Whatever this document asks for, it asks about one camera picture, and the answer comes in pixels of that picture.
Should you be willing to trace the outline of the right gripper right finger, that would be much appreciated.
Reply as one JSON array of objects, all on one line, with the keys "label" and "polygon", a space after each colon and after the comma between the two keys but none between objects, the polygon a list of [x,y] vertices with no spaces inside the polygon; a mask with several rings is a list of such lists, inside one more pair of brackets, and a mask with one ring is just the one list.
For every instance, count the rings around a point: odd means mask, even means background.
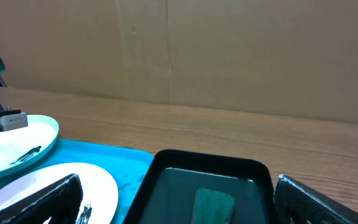
[{"label": "right gripper right finger", "polygon": [[279,175],[274,203],[282,223],[358,224],[358,213],[305,184]]}]

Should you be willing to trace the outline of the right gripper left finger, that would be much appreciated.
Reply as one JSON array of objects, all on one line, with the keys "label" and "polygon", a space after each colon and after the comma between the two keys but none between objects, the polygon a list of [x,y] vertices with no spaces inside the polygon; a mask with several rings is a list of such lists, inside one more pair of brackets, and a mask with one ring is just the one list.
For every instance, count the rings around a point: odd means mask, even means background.
[{"label": "right gripper left finger", "polygon": [[70,174],[1,210],[0,224],[74,223],[82,199],[80,178]]}]

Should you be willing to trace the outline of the white plate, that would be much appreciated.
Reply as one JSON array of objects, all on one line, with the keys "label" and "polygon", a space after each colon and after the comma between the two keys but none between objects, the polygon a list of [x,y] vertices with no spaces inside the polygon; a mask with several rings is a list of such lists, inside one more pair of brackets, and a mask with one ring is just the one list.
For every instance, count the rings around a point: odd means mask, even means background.
[{"label": "white plate", "polygon": [[118,200],[117,183],[103,168],[57,164],[0,189],[0,224],[111,223]]}]

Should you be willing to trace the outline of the light blue plate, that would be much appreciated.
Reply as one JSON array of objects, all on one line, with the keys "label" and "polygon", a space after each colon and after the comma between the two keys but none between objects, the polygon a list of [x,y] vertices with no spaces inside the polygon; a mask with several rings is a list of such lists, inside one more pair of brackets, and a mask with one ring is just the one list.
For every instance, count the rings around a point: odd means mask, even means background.
[{"label": "light blue plate", "polygon": [[55,119],[31,114],[27,121],[24,128],[0,132],[0,179],[39,161],[57,141],[59,125]]}]

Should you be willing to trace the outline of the green orange sponge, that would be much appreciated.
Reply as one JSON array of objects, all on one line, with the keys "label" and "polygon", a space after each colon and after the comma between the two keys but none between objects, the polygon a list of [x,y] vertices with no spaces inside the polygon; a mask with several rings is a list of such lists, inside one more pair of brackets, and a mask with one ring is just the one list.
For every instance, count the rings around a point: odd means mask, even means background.
[{"label": "green orange sponge", "polygon": [[198,188],[193,204],[191,224],[229,224],[235,198],[224,192]]}]

